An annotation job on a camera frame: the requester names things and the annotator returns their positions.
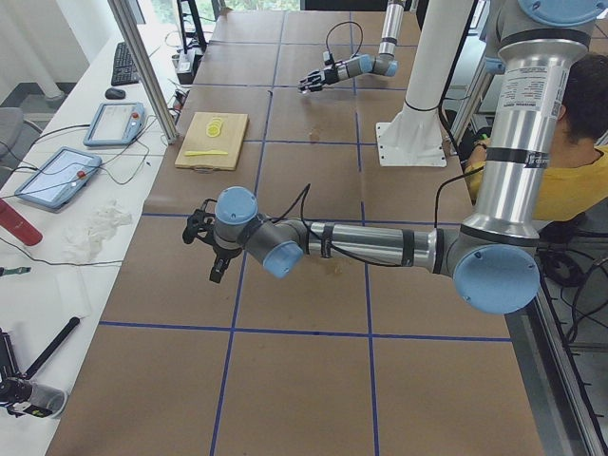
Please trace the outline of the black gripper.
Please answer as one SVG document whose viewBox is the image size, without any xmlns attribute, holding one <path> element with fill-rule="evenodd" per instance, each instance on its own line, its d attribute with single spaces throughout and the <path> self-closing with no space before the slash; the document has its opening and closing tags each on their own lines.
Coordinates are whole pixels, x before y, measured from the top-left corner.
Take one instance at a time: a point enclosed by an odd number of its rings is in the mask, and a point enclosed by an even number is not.
<svg viewBox="0 0 608 456">
<path fill-rule="evenodd" d="M 214 283 L 220 283 L 231 260 L 240 255 L 240 248 L 225 248 L 220 246 L 216 241 L 212 242 L 212 247 L 216 257 L 210 271 L 209 279 Z"/>
<path fill-rule="evenodd" d="M 298 87 L 301 88 L 303 94 L 307 94 L 321 91 L 324 86 L 331 86 L 339 82 L 341 82 L 340 67 L 338 65 L 326 66 L 320 72 L 309 73 L 299 81 Z"/>
</svg>

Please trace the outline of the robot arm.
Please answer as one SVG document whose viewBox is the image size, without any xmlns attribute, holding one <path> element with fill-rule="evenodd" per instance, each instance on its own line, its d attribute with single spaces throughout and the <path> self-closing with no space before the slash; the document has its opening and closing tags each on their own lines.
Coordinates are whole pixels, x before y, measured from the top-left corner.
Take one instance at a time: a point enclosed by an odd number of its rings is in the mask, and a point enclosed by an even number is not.
<svg viewBox="0 0 608 456">
<path fill-rule="evenodd" d="M 284 277 L 307 254 L 448 276 L 470 306 L 490 314 L 525 307 L 541 284 L 537 224 L 567 221 L 607 196 L 607 59 L 589 51 L 603 1 L 500 1 L 486 47 L 503 85 L 484 157 L 465 175 L 473 213 L 428 232 L 269 218 L 246 188 L 223 190 L 206 220 L 220 282 L 241 253 Z"/>
<path fill-rule="evenodd" d="M 411 1 L 388 1 L 378 54 L 375 56 L 359 52 L 363 44 L 364 34 L 362 27 L 355 21 L 343 21 L 330 28 L 326 34 L 326 49 L 323 52 L 325 66 L 322 69 L 311 71 L 305 78 L 301 79 L 298 84 L 299 92 L 321 91 L 324 86 L 331 86 L 362 74 L 394 76 L 398 68 L 394 51 L 398 43 L 404 12 L 410 9 L 411 4 Z M 335 29 L 347 24 L 354 24 L 359 28 L 359 45 L 349 59 L 336 61 L 329 46 L 329 38 Z"/>
</svg>

